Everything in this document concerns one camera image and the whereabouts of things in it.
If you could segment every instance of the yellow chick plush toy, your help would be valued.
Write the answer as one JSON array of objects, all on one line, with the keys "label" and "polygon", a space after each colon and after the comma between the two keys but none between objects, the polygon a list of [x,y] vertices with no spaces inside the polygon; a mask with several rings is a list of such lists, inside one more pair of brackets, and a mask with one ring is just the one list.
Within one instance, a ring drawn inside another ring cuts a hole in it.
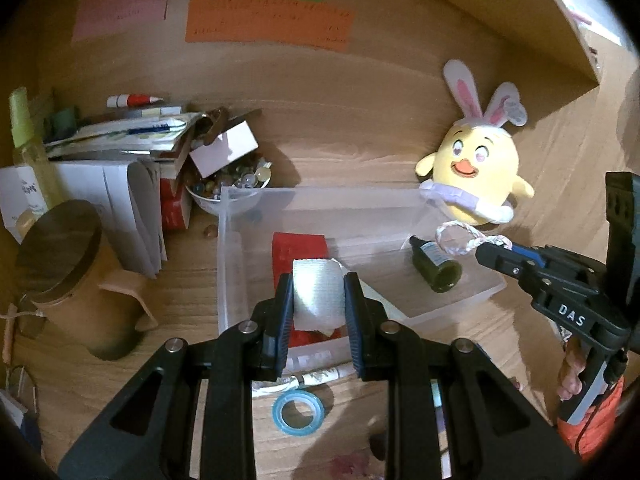
[{"label": "yellow chick plush toy", "polygon": [[513,83],[502,83],[481,113],[471,72],[458,59],[444,66],[449,90],[465,117],[456,121],[438,151],[423,158],[415,173],[433,179],[421,189],[439,195],[456,220],[471,225],[504,224],[513,218],[509,193],[532,197],[533,188],[518,173],[518,152],[513,139],[501,126],[507,122],[523,126],[527,113]]}]

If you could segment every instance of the metal pivot bolt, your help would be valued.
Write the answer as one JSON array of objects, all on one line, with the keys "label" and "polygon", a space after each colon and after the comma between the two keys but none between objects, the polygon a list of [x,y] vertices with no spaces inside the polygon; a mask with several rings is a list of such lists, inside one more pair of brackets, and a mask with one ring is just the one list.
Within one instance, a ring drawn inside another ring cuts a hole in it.
[{"label": "metal pivot bolt", "polygon": [[252,334],[258,330],[258,324],[253,319],[247,319],[238,325],[238,330],[243,334]]},{"label": "metal pivot bolt", "polygon": [[172,337],[171,339],[167,340],[166,343],[164,343],[164,348],[172,354],[179,352],[183,347],[184,341],[179,337]]},{"label": "metal pivot bolt", "polygon": [[400,325],[395,321],[387,320],[380,323],[380,330],[385,334],[397,334],[400,332]]},{"label": "metal pivot bolt", "polygon": [[469,339],[456,339],[456,350],[462,352],[463,354],[468,354],[474,349],[474,344]]}]

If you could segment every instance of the yellow-green bottle cap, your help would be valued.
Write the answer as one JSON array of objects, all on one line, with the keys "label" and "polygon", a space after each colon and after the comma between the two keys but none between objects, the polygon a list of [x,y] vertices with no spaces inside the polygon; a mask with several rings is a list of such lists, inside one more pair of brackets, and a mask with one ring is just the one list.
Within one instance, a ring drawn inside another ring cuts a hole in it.
[{"label": "yellow-green bottle cap", "polygon": [[27,89],[24,86],[15,89],[9,95],[9,112],[11,114],[11,133],[14,136],[14,146],[17,148],[35,135],[33,121],[31,121],[29,114]]}]

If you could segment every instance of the plush toy eye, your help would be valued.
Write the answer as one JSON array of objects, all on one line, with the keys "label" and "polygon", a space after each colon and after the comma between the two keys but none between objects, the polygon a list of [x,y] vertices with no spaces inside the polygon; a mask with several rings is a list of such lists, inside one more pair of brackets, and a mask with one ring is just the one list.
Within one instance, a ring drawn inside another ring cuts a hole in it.
[{"label": "plush toy eye", "polygon": [[462,153],[462,147],[464,146],[464,144],[462,144],[461,140],[457,140],[456,142],[453,143],[453,154],[455,156],[458,156],[460,153]]},{"label": "plush toy eye", "polygon": [[484,162],[484,160],[489,156],[489,150],[486,146],[478,146],[476,148],[476,160],[478,162]]}]

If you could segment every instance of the bowl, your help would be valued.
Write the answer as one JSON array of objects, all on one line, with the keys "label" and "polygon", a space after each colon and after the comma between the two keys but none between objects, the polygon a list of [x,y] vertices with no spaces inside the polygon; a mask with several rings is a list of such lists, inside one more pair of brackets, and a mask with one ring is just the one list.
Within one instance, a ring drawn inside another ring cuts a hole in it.
[{"label": "bowl", "polygon": [[[256,187],[254,189],[262,189],[263,187],[266,187],[270,180],[271,179],[269,178],[268,180],[263,182],[260,187]],[[195,203],[198,204],[198,206],[200,206],[200,209],[202,209],[204,212],[209,213],[210,215],[220,216],[220,211],[222,210],[222,204],[220,199],[216,200],[214,198],[204,198],[203,196],[195,194],[188,186],[185,186],[185,188],[189,192],[189,194],[193,197],[193,200],[195,201]],[[230,202],[229,209],[234,214],[244,213],[246,211],[249,211],[249,209],[251,209],[252,207],[254,207],[259,200],[260,200],[260,195],[258,192],[251,193],[247,196],[243,196],[240,198],[232,198],[229,201]]]}]

